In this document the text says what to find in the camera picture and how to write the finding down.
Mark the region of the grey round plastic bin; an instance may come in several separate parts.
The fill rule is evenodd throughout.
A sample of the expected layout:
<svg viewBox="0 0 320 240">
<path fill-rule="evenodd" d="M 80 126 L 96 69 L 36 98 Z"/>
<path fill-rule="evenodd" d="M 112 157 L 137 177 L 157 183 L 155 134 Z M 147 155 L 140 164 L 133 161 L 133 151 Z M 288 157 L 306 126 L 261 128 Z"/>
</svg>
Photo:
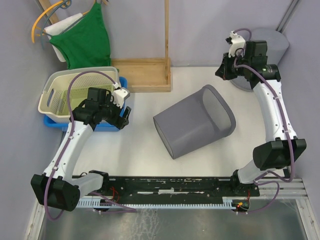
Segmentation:
<svg viewBox="0 0 320 240">
<path fill-rule="evenodd" d="M 249 40 L 250 33 L 247 30 L 242 30 L 239 32 L 237 32 L 236 34 L 244 37 L 245 40 Z M 250 40 L 266 41 L 267 43 L 266 55 L 267 55 L 268 65 L 270 64 L 278 65 L 290 45 L 289 41 L 282 33 L 271 28 L 260 27 L 260 28 L 255 28 L 251 30 Z M 252 92 L 250 82 L 247 81 L 243 76 L 239 76 L 235 79 L 232 79 L 231 83 L 243 91 Z"/>
</svg>

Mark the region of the grey slotted laundry basket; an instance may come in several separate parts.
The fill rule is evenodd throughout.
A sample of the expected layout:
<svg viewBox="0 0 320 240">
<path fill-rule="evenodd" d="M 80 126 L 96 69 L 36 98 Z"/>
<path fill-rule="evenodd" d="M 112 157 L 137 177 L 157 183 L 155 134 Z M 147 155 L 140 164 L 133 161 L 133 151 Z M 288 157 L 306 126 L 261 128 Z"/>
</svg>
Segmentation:
<svg viewBox="0 0 320 240">
<path fill-rule="evenodd" d="M 209 84 L 155 115 L 153 122 L 174 160 L 228 137 L 236 128 L 231 108 Z"/>
</svg>

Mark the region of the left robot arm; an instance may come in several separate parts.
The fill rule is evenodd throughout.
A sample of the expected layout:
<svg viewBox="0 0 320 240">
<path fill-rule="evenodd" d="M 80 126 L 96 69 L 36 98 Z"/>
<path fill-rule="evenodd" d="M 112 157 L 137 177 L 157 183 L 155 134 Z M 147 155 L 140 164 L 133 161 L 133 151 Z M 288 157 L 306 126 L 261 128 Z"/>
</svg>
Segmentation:
<svg viewBox="0 0 320 240">
<path fill-rule="evenodd" d="M 87 98 L 72 111 L 67 132 L 54 158 L 41 175 L 35 174 L 30 181 L 39 204 L 46 209 L 71 212 L 87 194 L 96 191 L 106 195 L 110 191 L 107 173 L 92 170 L 83 177 L 73 178 L 73 172 L 97 125 L 105 121 L 119 130 L 128 125 L 131 108 L 124 104 L 129 96 L 130 92 L 124 87 L 113 92 L 95 87 L 88 89 Z"/>
</svg>

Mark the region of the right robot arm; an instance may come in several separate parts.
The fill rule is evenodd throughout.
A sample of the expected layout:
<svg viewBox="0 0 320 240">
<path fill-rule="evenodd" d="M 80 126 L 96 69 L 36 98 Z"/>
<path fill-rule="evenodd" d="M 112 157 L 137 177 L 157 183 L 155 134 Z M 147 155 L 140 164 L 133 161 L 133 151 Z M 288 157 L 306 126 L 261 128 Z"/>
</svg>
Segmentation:
<svg viewBox="0 0 320 240">
<path fill-rule="evenodd" d="M 237 178 L 229 183 L 231 193 L 242 195 L 248 184 L 272 174 L 289 183 L 295 177 L 296 160 L 306 150 L 304 138 L 298 138 L 291 125 L 283 100 L 281 75 L 277 65 L 268 64 L 267 42 L 246 41 L 228 37 L 230 45 L 215 75 L 223 80 L 244 77 L 250 84 L 261 109 L 265 143 L 255 147 L 252 160 L 235 171 Z"/>
</svg>

